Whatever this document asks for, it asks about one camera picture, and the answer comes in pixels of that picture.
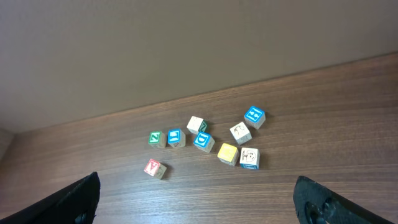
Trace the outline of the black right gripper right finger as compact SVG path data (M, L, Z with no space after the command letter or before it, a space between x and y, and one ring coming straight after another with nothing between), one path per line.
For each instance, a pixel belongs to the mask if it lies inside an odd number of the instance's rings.
M392 224L389 220L302 175L296 181L293 201L300 224Z

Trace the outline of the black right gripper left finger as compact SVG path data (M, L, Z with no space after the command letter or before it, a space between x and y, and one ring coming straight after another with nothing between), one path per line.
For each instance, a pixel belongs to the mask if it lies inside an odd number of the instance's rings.
M97 172L66 186L37 203L1 219L1 223L92 223L100 200Z

